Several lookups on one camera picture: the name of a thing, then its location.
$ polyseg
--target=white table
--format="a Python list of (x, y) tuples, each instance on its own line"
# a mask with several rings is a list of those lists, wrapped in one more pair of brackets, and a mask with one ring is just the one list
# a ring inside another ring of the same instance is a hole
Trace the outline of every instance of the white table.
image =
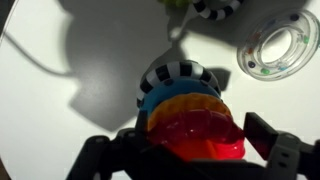
[[(192, 8), (180, 21), (156, 0), (17, 1), (0, 44), (0, 156), (11, 178), (64, 179), (88, 137), (112, 138), (132, 127), (142, 73), (165, 52), (179, 58), (179, 47), (188, 59), (231, 72), (222, 98), (239, 126), (254, 111), (313, 143), (320, 137), (320, 53), (293, 76), (262, 82), (240, 70), (234, 46), (241, 37), (235, 32), (253, 18), (303, 1), (251, 1), (219, 23), (189, 21), (196, 17)], [(319, 7), (316, 0), (306, 4), (318, 17)], [(185, 25), (170, 34), (187, 32), (175, 43), (167, 38), (170, 17)], [(263, 164), (247, 142), (246, 149), (247, 160)]]

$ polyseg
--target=black and white striped ring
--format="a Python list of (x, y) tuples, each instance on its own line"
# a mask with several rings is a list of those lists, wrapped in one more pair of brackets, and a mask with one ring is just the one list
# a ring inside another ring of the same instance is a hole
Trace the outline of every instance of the black and white striped ring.
[(151, 70), (146, 77), (141, 80), (137, 93), (137, 106), (140, 107), (144, 96), (160, 82), (178, 77), (190, 77), (192, 79), (203, 80), (214, 88), (219, 96), (221, 95), (218, 80), (212, 72), (194, 61), (173, 61)]
[(243, 3), (244, 0), (233, 0), (231, 3), (219, 10), (210, 9), (204, 2), (204, 0), (192, 0), (193, 6), (196, 11), (205, 19), (211, 19), (214, 21), (225, 19), (233, 14)]

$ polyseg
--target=white surface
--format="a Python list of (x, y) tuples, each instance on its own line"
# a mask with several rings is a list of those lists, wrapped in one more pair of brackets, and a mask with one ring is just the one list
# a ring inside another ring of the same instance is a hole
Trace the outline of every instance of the white surface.
[[(170, 12), (155, 0), (61, 2), (64, 6), (58, 0), (16, 2), (0, 45), (0, 156), (13, 180), (65, 179), (88, 137), (112, 138), (117, 129), (134, 125), (136, 82), (149, 64), (165, 52), (167, 58), (179, 55), (180, 43), (167, 40)], [(254, 111), (276, 129), (313, 143), (320, 132), (320, 53), (276, 82), (247, 76), (236, 60), (234, 45), (241, 36), (235, 32), (250, 27), (250, 18), (288, 4), (298, 6), (285, 0), (250, 1), (237, 17), (218, 23), (188, 21), (195, 17), (190, 8), (186, 30), (172, 29), (188, 32), (181, 41), (187, 58), (231, 71), (222, 98), (240, 126), (245, 113)], [(307, 6), (320, 17), (319, 7), (315, 0)], [(6, 36), (47, 69), (72, 75), (39, 68)], [(246, 145), (245, 158), (263, 164)]]

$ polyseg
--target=black and white striped object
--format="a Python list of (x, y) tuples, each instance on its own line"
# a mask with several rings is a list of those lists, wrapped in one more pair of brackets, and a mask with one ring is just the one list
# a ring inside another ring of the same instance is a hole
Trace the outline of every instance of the black and white striped object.
[(204, 2), (204, 0), (192, 0), (193, 6), (196, 11), (205, 19), (211, 19), (214, 21), (225, 19), (233, 14), (243, 3), (244, 0), (233, 0), (227, 6), (222, 9), (213, 10), (210, 9)]
[(167, 79), (179, 77), (203, 80), (214, 88), (219, 96), (221, 95), (218, 80), (212, 72), (194, 61), (173, 61), (151, 70), (146, 77), (141, 80), (137, 93), (137, 106), (140, 107), (144, 96), (158, 84)]

